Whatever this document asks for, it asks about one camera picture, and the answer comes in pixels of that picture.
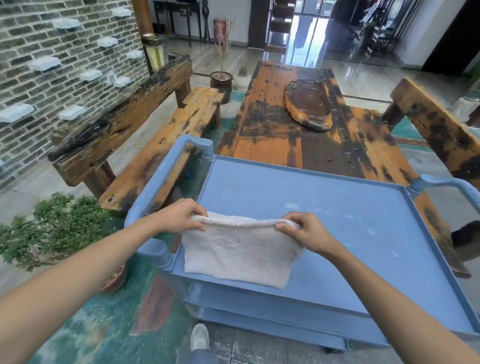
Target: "white stain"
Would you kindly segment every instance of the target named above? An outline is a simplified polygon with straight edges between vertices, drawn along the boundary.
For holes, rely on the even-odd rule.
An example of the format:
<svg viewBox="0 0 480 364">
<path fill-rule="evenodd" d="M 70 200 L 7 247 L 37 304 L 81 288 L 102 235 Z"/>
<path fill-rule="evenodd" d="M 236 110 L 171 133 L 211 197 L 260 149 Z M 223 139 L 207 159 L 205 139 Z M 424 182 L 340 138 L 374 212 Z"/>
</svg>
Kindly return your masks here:
<svg viewBox="0 0 480 364">
<path fill-rule="evenodd" d="M 300 210 L 300 207 L 297 204 L 291 204 L 290 202 L 285 204 L 285 208 L 289 208 L 291 210 Z"/>
</svg>

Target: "hand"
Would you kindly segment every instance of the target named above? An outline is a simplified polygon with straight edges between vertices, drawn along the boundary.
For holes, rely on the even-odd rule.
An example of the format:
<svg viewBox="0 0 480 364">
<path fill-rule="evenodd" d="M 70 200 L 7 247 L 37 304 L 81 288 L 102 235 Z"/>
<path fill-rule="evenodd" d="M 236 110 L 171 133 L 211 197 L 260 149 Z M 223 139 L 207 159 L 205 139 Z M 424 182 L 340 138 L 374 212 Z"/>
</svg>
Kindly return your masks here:
<svg viewBox="0 0 480 364">
<path fill-rule="evenodd" d="M 188 229 L 205 231 L 205 226 L 201 222 L 190 221 L 192 214 L 207 217 L 207 210 L 191 198 L 181 198 L 149 216 L 162 227 L 162 231 L 182 232 Z"/>
<path fill-rule="evenodd" d="M 308 250 L 323 256 L 329 256 L 338 246 L 342 246 L 310 212 L 289 212 L 282 217 L 296 222 L 301 229 L 296 229 L 288 224 L 277 224 L 275 228 L 298 241 Z"/>
</svg>

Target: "white cloth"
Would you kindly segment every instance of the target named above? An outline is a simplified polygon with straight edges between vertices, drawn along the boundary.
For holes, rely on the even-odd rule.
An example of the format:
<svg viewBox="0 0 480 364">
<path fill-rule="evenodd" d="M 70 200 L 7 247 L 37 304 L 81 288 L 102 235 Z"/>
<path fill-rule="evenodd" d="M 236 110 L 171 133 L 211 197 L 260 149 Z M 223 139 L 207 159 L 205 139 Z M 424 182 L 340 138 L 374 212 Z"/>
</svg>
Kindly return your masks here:
<svg viewBox="0 0 480 364">
<path fill-rule="evenodd" d="M 193 215 L 192 220 L 204 223 L 206 231 L 188 230 L 182 234 L 186 273 L 285 287 L 302 247 L 276 230 L 275 225 L 285 222 L 298 229 L 298 224 L 213 212 L 208 212 L 207 218 Z"/>
</svg>

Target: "person's left hand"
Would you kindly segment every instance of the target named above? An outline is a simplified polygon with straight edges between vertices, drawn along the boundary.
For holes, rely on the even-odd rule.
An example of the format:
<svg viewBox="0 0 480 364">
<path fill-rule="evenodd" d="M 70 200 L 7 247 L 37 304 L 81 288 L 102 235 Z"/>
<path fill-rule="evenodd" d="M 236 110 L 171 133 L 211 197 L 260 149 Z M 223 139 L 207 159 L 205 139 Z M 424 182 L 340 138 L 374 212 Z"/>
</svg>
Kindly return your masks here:
<svg viewBox="0 0 480 364">
<path fill-rule="evenodd" d="M 188 229 L 205 231 L 199 221 L 190 221 L 192 214 L 207 217 L 207 210 L 191 198 L 181 198 L 177 202 L 149 215 L 163 231 L 182 232 Z"/>
</svg>

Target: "ribbed handle grip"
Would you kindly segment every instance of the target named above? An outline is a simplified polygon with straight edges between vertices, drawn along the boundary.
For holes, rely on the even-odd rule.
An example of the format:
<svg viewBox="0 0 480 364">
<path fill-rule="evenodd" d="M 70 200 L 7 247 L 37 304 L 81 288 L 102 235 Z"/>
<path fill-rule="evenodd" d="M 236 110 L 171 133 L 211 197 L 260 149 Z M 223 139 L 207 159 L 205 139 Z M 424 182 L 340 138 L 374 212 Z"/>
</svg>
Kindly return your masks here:
<svg viewBox="0 0 480 364">
<path fill-rule="evenodd" d="M 415 198 L 421 191 L 427 187 L 452 186 L 460 190 L 463 196 L 470 202 L 473 208 L 480 214 L 480 192 L 469 182 L 459 178 L 441 178 L 433 177 L 428 174 L 422 174 L 414 179 L 407 187 L 410 195 Z"/>
<path fill-rule="evenodd" d="M 201 149 L 205 157 L 213 157 L 213 142 L 210 139 L 187 134 L 179 137 L 130 208 L 125 219 L 125 227 L 145 215 L 188 143 Z"/>
</svg>

